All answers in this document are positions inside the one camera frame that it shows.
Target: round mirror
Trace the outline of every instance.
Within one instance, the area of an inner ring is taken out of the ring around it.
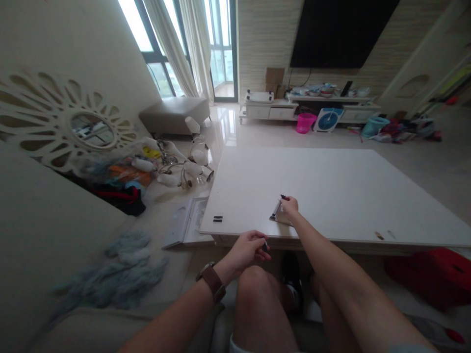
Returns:
[[[109,125],[99,116],[89,112],[78,113],[71,120],[74,135],[93,147],[110,147],[115,136]]]

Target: leg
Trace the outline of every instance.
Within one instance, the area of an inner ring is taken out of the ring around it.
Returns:
[[[239,278],[235,300],[233,341],[250,352],[296,352],[288,317],[289,289],[258,266],[249,267]]]
[[[315,300],[320,305],[324,331],[329,342],[329,351],[332,353],[361,353],[362,350],[340,309],[330,299],[315,275],[311,276],[311,289]]]

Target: red box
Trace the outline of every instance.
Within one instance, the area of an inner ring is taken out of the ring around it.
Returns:
[[[390,257],[384,270],[440,311],[471,303],[471,261],[449,249]]]

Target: lamp shade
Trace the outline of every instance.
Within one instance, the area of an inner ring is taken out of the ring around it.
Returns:
[[[208,165],[208,151],[202,151],[202,150],[194,150],[191,153],[191,156],[195,160],[196,163],[202,166],[207,166]]]
[[[183,169],[189,172],[193,177],[199,177],[203,173],[203,167],[193,162],[183,164]]]
[[[186,117],[185,124],[188,126],[191,132],[200,133],[200,125],[192,117]]]
[[[184,160],[187,160],[188,161],[188,158],[186,158],[183,153],[181,153],[177,146],[175,146],[175,144],[171,141],[164,141],[164,148],[165,150],[168,152],[168,153],[171,153],[171,154],[174,154],[174,155],[177,155],[181,158],[183,158]]]
[[[168,187],[177,187],[180,184],[180,180],[176,176],[170,174],[160,174],[157,177],[157,182]]]
[[[203,168],[203,175],[205,176],[206,181],[210,182],[211,178],[214,176],[214,170],[209,169],[207,167],[201,167],[201,168]]]
[[[154,170],[153,163],[144,159],[135,158],[132,160],[131,165],[143,172],[151,172],[152,170]]]

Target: black shoe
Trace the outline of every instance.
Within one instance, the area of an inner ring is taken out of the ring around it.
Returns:
[[[294,288],[295,306],[292,313],[299,315],[303,312],[304,295],[299,262],[294,252],[285,252],[281,263],[281,273],[283,275],[283,283]]]

